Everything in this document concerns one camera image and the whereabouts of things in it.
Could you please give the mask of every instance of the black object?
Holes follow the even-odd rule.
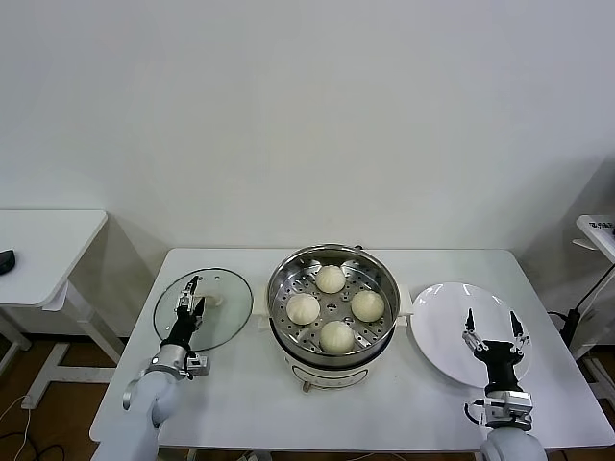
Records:
[[[580,299],[577,306],[574,309],[570,309],[568,311],[568,315],[565,316],[564,327],[559,331],[559,334],[567,347],[570,347],[570,344],[573,342],[573,337],[575,336],[575,331],[577,331],[578,322],[580,321],[580,313],[578,312],[578,309],[583,305],[585,300],[589,298],[589,295],[591,295],[594,290],[600,286],[603,280],[606,279],[611,272],[613,272],[613,269],[615,269],[615,264],[608,268],[608,270],[602,277],[600,277],[594,286],[592,286],[590,290],[585,293],[585,296]]]
[[[474,357],[487,366],[489,384],[484,388],[484,393],[489,396],[494,391],[517,391],[523,392],[519,387],[514,366],[523,358],[521,351],[511,352],[513,344],[507,341],[484,341],[483,348],[474,351]]]
[[[197,317],[203,315],[203,310],[205,309],[205,299],[201,298],[201,300],[196,304],[194,308],[194,312],[189,314],[186,306],[180,306],[177,309],[177,320],[173,327],[171,328],[171,332],[169,333],[168,338],[160,343],[160,346],[164,346],[165,344],[175,344],[177,346],[181,346],[185,349],[186,352],[191,353],[192,349],[190,348],[190,338],[192,337],[192,333],[196,331],[197,326]]]
[[[577,331],[579,320],[580,313],[578,310],[570,309],[568,311],[568,315],[566,316],[564,327],[559,331],[559,335],[561,336],[561,339],[564,340],[564,344],[567,348],[569,348],[570,344],[573,342],[573,337],[575,336],[575,331]]]
[[[0,276],[11,271],[15,267],[15,252],[6,250],[0,253]]]

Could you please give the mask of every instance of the white wall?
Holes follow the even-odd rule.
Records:
[[[105,208],[153,273],[174,246],[337,241],[510,248],[553,287],[567,242],[538,243],[574,228],[615,146],[614,16],[610,0],[4,2],[0,207]]]

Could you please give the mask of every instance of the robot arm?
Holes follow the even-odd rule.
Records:
[[[160,343],[140,377],[124,394],[124,414],[92,457],[96,461],[156,460],[160,425],[175,411],[178,384],[209,373],[208,358],[192,351],[189,342],[202,322],[206,298],[194,306],[194,277],[178,299],[177,321]]]
[[[482,340],[475,331],[470,309],[461,335],[474,357],[485,364],[489,376],[484,388],[485,398],[472,403],[484,409],[483,424],[494,429],[480,446],[480,453],[486,461],[547,461],[540,442],[527,434],[531,430],[531,395],[519,386],[514,371],[514,366],[524,357],[523,347],[529,336],[524,334],[521,322],[512,311],[510,323],[513,343]],[[468,403],[464,406],[466,416],[480,424],[470,414],[468,406]]]

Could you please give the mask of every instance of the white cord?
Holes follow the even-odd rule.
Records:
[[[367,453],[364,454],[363,456],[360,456],[359,458],[351,458],[351,459],[347,459],[346,461],[358,461],[359,459],[365,459],[368,456],[373,456],[375,453]]]
[[[4,410],[4,413],[2,413],[2,415],[0,415],[0,421],[2,421],[4,416],[7,413],[9,413],[9,410],[11,408],[13,408],[18,401],[20,401],[20,400],[24,401],[24,400],[26,400],[26,398],[29,399],[30,396],[28,394],[26,394],[25,396],[21,396],[21,397],[18,397],[17,399],[15,399],[15,400],[13,400],[12,403],[9,405],[9,408]],[[15,455],[15,458],[12,461],[16,461],[17,456],[19,456],[19,453],[21,453],[23,448],[26,446],[26,440],[28,439],[28,427],[30,427],[30,413],[31,413],[31,410],[30,410],[30,408],[28,408],[28,423],[26,423],[26,430],[24,430],[24,432],[23,432],[23,443],[21,444],[21,447],[19,448],[19,451],[17,452],[17,454]]]
[[[594,293],[594,297],[592,298],[592,301],[590,301],[589,304],[585,307],[585,309],[581,312],[579,319],[582,319],[589,312],[589,310],[592,307],[592,304],[594,303],[596,298],[598,298],[598,295],[600,295],[600,292],[606,288],[606,286],[611,282],[611,280],[614,277],[615,277],[615,271],[613,271],[613,273],[610,276],[608,276],[608,278],[603,282],[603,286],[601,286],[600,288],[596,290],[596,293]]]
[[[23,400],[26,400],[26,398],[30,398],[30,396],[26,395],[23,396]],[[26,423],[26,429],[23,431],[23,442],[21,444],[21,447],[19,447],[19,451],[17,452],[17,454],[15,455],[15,458],[12,459],[12,461],[17,461],[17,456],[19,456],[19,453],[23,450],[23,448],[26,446],[26,440],[28,440],[28,427],[30,427],[30,414],[32,413],[32,410],[30,409],[30,407],[28,407],[28,423]]]

